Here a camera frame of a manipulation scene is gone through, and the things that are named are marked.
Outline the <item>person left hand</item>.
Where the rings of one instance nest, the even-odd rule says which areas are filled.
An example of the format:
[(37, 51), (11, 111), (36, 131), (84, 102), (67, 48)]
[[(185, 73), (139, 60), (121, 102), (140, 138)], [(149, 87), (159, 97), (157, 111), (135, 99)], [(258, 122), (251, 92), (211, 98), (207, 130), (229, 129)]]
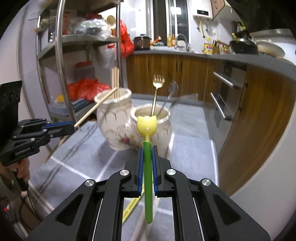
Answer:
[(27, 182), (30, 179), (29, 165), (30, 161), (28, 158), (22, 159), (22, 161), (13, 163), (7, 167), (1, 165), (1, 175), (9, 178), (9, 170), (17, 170), (17, 177)]

